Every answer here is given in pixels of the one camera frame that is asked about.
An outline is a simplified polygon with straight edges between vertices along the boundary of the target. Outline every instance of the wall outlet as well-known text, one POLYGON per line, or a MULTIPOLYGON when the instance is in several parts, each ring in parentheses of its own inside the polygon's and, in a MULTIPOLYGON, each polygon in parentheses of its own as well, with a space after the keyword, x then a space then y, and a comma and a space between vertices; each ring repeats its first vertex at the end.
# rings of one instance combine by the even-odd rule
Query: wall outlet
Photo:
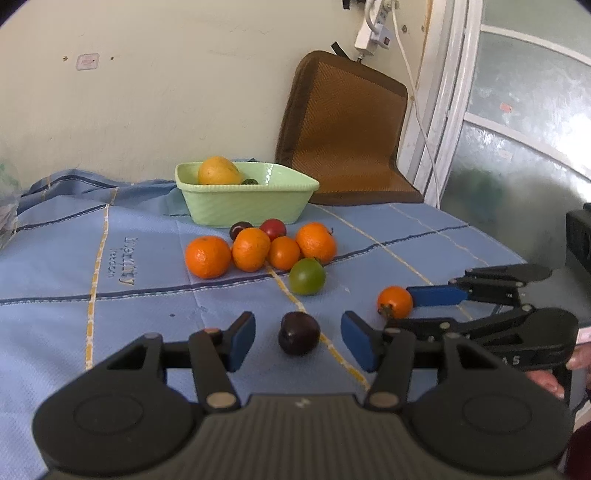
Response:
MULTIPOLYGON (((386 18, 388 18, 388 13, 391 9, 391 0, 375 0, 372 8, 370 10, 369 16, 374 22, 374 25, 384 25, 386 22, 386 18)), ((377 43, 372 41, 372 31, 365 21, 365 16, 363 17, 361 28, 357 33, 357 39, 355 40, 355 48, 359 52, 359 54, 363 56, 373 55, 375 53, 376 48, 378 48, 377 43)))

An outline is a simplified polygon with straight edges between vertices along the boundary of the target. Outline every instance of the orange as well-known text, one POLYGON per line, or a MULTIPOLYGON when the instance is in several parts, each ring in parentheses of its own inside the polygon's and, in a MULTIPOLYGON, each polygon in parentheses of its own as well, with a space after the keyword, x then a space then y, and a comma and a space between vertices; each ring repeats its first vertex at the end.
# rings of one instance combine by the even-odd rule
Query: orange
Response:
POLYGON ((413 297, 406 288, 391 286, 378 296, 378 312, 387 320, 406 318, 413 309, 413 297))
POLYGON ((199 278, 217 278, 224 275, 231 261, 230 247, 218 236, 196 238, 185 250, 187 268, 199 278))
POLYGON ((304 257, 315 258, 322 264, 329 263, 336 255, 336 240, 322 223, 304 225, 295 235, 295 241, 304 257))
POLYGON ((271 248, 271 239, 259 228, 245 228, 232 246, 234 264, 244 272, 256 272, 264 264, 271 248))
POLYGON ((300 259, 300 247, 293 238, 280 236, 271 242, 267 260, 277 270, 291 270, 300 259))

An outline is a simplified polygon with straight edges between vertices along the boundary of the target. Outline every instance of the green tomato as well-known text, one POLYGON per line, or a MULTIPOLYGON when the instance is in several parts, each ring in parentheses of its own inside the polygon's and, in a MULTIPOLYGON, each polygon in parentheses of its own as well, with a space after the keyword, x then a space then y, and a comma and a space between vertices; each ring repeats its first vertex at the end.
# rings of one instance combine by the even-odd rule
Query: green tomato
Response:
POLYGON ((296 295, 314 295, 325 281, 326 272, 315 258, 299 260, 290 271, 290 290, 296 295))

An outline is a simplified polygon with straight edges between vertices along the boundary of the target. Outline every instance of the power strip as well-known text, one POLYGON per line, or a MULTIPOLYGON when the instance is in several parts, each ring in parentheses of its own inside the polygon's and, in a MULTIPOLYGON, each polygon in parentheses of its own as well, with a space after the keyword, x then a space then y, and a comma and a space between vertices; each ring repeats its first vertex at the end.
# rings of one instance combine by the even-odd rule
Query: power strip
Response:
MULTIPOLYGON (((391 0, 375 0, 374 4, 370 10, 370 18, 376 27, 380 28, 380 25, 384 25, 386 19, 388 18, 388 13, 392 8, 391 0)), ((374 32, 371 31, 369 25, 363 19, 361 23, 361 28, 357 33, 357 39, 355 40, 355 48, 359 52, 361 57, 371 56, 375 53, 376 48, 378 48, 378 44, 376 39, 376 35, 374 32)), ((389 41, 386 45, 381 45, 383 48, 388 48, 389 41)))

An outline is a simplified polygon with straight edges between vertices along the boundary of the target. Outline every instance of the white wall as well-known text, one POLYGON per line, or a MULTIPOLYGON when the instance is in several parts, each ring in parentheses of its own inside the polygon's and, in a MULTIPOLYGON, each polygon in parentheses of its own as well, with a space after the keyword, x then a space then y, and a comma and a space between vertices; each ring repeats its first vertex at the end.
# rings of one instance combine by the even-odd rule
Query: white wall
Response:
MULTIPOLYGON (((430 0, 400 0, 413 76, 430 0)), ((64 168, 172 178, 212 154, 272 161, 295 68, 335 40, 351 0, 29 0, 0 28, 0 138, 25 186, 64 168), (76 70, 99 53, 96 70, 76 70)), ((408 84, 400 52, 366 62, 408 84)))

